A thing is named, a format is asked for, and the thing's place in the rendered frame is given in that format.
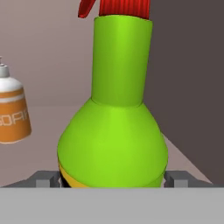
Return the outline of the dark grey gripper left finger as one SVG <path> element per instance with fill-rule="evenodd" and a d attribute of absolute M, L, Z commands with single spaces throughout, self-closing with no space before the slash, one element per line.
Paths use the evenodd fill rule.
<path fill-rule="evenodd" d="M 36 171 L 28 179 L 24 179 L 8 187 L 23 188 L 50 188 L 60 187 L 60 173 L 58 171 Z"/>

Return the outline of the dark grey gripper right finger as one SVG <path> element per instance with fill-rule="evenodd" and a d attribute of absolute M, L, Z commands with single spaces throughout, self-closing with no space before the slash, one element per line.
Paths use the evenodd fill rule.
<path fill-rule="evenodd" d="M 195 178 L 188 171 L 166 171 L 164 179 L 165 187 L 214 187 L 211 183 Z"/>

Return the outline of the green spray bottle red trigger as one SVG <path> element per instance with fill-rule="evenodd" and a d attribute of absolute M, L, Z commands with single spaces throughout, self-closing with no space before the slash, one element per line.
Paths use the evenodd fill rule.
<path fill-rule="evenodd" d="M 59 139 L 64 187 L 159 187 L 168 163 L 165 140 L 144 105 L 151 0 L 81 0 L 94 20 L 92 91 Z"/>

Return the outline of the orange and white soap dispenser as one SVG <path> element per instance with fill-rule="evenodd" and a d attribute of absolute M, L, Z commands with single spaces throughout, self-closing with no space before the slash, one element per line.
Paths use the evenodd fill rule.
<path fill-rule="evenodd" d="M 0 59 L 0 144 L 13 144 L 31 133 L 24 86 Z"/>

